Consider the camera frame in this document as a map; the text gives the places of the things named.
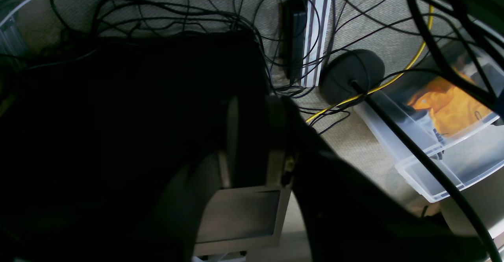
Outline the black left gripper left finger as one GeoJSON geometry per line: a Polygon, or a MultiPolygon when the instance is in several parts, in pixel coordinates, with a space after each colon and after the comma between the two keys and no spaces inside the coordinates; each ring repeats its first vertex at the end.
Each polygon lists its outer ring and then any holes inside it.
{"type": "Polygon", "coordinates": [[[211,199],[237,184],[241,99],[233,97],[218,112],[207,124],[174,130],[174,174],[150,211],[152,262],[189,262],[211,199]]]}

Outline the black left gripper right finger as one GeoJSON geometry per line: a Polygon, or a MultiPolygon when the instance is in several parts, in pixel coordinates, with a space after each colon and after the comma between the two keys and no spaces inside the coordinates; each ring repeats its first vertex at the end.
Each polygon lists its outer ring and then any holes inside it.
{"type": "Polygon", "coordinates": [[[405,210],[340,158],[306,124],[295,103],[268,96],[268,122],[283,163],[268,163],[268,183],[292,189],[314,262],[483,262],[493,239],[459,190],[450,192],[476,235],[459,236],[405,210]]]}

